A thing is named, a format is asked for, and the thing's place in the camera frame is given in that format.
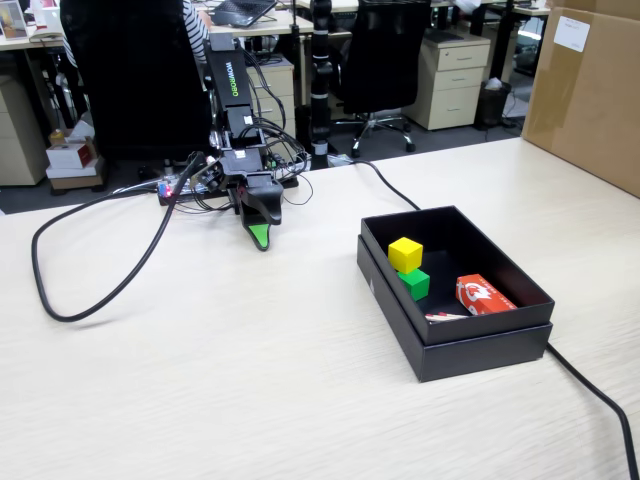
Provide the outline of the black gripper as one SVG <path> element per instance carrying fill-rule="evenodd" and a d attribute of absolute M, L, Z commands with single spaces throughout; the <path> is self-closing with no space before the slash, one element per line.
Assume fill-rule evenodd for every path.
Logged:
<path fill-rule="evenodd" d="M 258 250 L 267 250 L 270 225 L 282 222 L 282 185 L 265 169 L 259 148 L 224 151 L 219 163 L 225 186 L 242 185 L 239 212 L 243 228 Z"/>

